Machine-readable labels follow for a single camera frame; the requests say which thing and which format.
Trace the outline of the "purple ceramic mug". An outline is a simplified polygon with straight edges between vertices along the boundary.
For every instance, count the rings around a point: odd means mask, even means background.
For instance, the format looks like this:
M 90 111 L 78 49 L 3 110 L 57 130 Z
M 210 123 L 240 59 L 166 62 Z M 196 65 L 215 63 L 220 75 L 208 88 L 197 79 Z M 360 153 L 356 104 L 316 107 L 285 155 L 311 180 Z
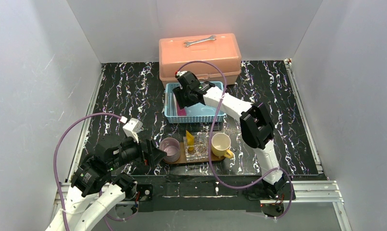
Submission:
M 159 149 L 166 153 L 164 161 L 174 163 L 180 157 L 180 142 L 172 137 L 165 138 L 160 142 Z

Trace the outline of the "white toothbrush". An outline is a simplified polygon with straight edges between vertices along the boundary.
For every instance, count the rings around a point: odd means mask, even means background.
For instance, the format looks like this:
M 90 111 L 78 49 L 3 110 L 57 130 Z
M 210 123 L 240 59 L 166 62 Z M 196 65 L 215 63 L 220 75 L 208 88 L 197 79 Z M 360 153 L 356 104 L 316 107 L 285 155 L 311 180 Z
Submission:
M 173 103 L 174 103 L 174 111 L 175 111 L 174 114 L 175 114 L 175 116 L 179 116 L 179 106 L 178 106 L 178 102 L 177 102 L 175 94 L 173 94 Z

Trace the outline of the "pink toothpaste tube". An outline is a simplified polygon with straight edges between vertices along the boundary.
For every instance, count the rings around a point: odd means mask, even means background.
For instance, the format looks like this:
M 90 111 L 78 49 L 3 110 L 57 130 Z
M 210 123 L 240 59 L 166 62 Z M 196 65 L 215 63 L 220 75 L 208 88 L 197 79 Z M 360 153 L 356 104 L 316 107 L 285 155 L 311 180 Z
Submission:
M 176 106 L 177 116 L 187 116 L 185 108 L 180 108 L 179 105 Z

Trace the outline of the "yellow toothpaste tube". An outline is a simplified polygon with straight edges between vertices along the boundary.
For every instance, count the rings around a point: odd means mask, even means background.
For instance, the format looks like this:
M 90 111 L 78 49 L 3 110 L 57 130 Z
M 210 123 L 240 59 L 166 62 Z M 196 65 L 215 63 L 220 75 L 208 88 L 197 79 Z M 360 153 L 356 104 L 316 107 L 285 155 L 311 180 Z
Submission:
M 188 151 L 192 152 L 194 150 L 195 138 L 189 131 L 186 131 L 186 140 Z

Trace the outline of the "clear textured glass cup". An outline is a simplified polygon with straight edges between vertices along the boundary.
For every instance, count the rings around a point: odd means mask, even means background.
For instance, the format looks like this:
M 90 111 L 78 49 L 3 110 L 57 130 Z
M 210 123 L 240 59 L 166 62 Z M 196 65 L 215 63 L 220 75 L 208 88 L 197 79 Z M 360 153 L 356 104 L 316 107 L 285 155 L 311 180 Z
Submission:
M 194 144 L 188 145 L 187 137 L 183 137 L 184 151 L 187 163 L 199 163 L 208 161 L 208 140 L 206 132 L 194 132 Z

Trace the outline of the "yellow ceramic mug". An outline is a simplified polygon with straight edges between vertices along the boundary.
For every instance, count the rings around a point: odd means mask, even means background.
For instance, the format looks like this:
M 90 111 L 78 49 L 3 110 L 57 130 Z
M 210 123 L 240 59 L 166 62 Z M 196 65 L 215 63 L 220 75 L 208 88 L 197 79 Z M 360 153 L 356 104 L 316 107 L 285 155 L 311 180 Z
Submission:
M 231 151 L 231 139 L 225 133 L 216 133 L 212 136 L 211 151 L 218 158 L 234 158 L 234 153 Z

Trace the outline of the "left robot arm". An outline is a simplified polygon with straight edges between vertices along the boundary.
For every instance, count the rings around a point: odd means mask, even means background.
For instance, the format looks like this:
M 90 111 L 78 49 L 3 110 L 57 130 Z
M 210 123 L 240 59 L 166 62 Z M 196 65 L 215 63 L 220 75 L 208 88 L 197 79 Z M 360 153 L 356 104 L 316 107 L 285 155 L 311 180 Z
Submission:
M 144 170 L 157 165 L 167 153 L 152 140 L 136 142 L 132 137 L 104 135 L 93 154 L 74 173 L 62 209 L 48 226 L 49 231 L 90 231 L 118 202 L 135 200 L 133 212 L 144 191 L 136 179 L 112 171 L 136 161 Z

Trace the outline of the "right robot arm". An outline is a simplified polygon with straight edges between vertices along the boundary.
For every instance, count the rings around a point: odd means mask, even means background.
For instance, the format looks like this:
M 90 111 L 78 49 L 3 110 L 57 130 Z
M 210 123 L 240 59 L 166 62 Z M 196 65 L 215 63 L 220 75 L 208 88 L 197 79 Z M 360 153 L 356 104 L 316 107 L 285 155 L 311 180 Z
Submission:
M 245 144 L 253 148 L 261 169 L 267 195 L 275 197 L 286 180 L 274 149 L 275 126 L 264 103 L 251 103 L 226 93 L 209 81 L 200 82 L 190 71 L 175 74 L 180 86 L 173 89 L 181 108 L 201 103 L 214 107 L 240 123 Z

